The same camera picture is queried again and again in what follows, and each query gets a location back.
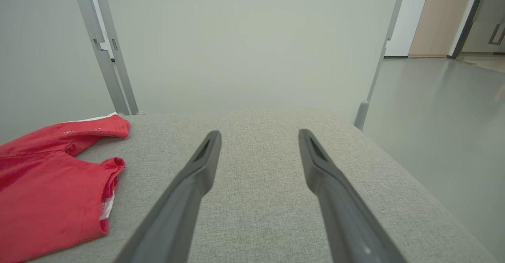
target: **red shirt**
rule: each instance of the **red shirt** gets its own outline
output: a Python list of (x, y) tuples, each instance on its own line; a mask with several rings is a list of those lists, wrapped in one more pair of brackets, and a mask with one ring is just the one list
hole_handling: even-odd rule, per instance
[(121, 117), (61, 123), (0, 146), (0, 262), (25, 261), (104, 236), (125, 162), (74, 158), (102, 137), (128, 136)]

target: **gray upholstered seat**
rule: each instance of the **gray upholstered seat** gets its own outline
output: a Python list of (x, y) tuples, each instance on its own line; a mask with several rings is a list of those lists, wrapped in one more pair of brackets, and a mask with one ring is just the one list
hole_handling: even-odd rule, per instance
[(107, 236), (37, 262), (112, 262), (157, 197), (211, 130), (223, 146), (200, 206), (189, 262), (330, 262), (316, 196), (308, 190), (298, 129), (308, 128), (346, 174), (409, 262), (492, 262), (428, 191), (359, 130), (331, 113), (241, 112), (128, 116), (127, 139), (103, 139), (78, 158), (122, 157)]

